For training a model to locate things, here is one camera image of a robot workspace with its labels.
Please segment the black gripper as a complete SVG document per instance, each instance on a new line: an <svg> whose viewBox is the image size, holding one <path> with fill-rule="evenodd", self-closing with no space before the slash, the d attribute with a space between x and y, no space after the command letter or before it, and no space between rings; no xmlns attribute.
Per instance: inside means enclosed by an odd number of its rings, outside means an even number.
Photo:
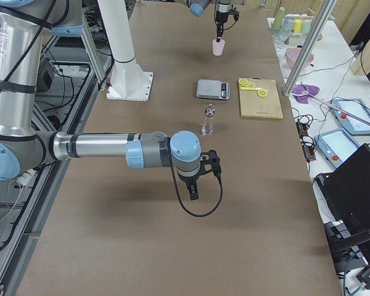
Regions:
<svg viewBox="0 0 370 296"><path fill-rule="evenodd" d="M224 33L224 24L232 15L234 21L239 20L239 11L234 7L232 2L216 2L215 23L216 23L216 42L219 43Z"/></svg>
<svg viewBox="0 0 370 296"><path fill-rule="evenodd" d="M208 152L202 152L200 156L199 167L195 169L195 173L189 173L188 176L185 173L178 171L178 176L181 181L186 183L191 200L197 200L199 198L197 180L209 173L213 173L217 178L218 183L221 184L221 166L220 158L216 150L209 150Z"/></svg>

